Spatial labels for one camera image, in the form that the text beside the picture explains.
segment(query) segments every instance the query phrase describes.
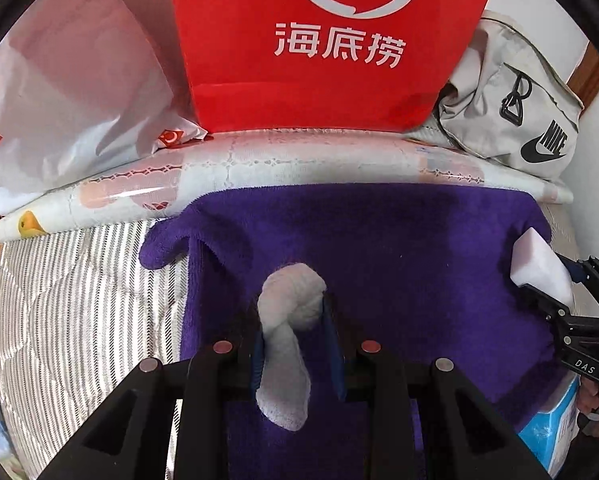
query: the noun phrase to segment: white foam block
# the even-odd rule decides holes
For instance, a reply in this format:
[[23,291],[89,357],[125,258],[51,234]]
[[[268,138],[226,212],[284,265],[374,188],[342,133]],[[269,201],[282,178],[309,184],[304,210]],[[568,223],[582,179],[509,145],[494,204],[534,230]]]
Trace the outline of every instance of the white foam block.
[[568,270],[532,227],[513,245],[511,279],[517,286],[532,285],[569,308],[575,305]]

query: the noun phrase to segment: screw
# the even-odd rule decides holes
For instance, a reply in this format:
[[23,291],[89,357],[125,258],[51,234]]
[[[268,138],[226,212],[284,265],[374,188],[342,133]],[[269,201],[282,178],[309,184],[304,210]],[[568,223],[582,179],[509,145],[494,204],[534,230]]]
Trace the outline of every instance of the screw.
[[230,341],[217,341],[213,345],[215,354],[227,354],[233,349],[233,344]]
[[367,339],[361,344],[361,349],[367,354],[376,354],[381,350],[381,345],[377,341]]
[[441,372],[452,372],[453,368],[455,367],[455,364],[450,359],[440,357],[435,361],[435,366]]
[[159,362],[157,361],[157,359],[155,359],[154,357],[149,357],[140,362],[139,369],[144,373],[148,373],[152,372],[153,370],[156,370],[158,366]]

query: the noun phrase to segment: red bag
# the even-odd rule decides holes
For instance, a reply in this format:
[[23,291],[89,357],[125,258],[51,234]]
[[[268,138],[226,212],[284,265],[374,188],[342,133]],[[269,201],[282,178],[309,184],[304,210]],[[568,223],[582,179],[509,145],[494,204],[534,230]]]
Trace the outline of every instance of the red bag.
[[209,132],[421,124],[486,0],[174,0]]

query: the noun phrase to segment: beige nike bag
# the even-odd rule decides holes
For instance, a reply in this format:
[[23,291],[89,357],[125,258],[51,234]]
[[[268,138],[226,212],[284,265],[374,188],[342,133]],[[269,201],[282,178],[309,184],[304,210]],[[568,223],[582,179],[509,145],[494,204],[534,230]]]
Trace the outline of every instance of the beige nike bag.
[[512,19],[486,11],[439,101],[468,152],[556,179],[573,158],[583,105]]

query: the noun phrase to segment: purple cloth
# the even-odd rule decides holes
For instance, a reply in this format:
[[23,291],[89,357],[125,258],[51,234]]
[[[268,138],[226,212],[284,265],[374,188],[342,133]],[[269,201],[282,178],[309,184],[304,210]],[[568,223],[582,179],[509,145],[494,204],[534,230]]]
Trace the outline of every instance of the purple cloth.
[[[550,227],[523,192],[422,184],[327,184],[206,195],[156,224],[148,269],[190,256],[182,359],[214,340],[266,277],[303,262],[366,336],[412,361],[451,358],[517,430],[563,377],[548,324],[509,278],[514,241]],[[298,334],[308,421],[291,433],[255,403],[227,407],[231,479],[361,479],[367,414],[340,404],[320,329]]]

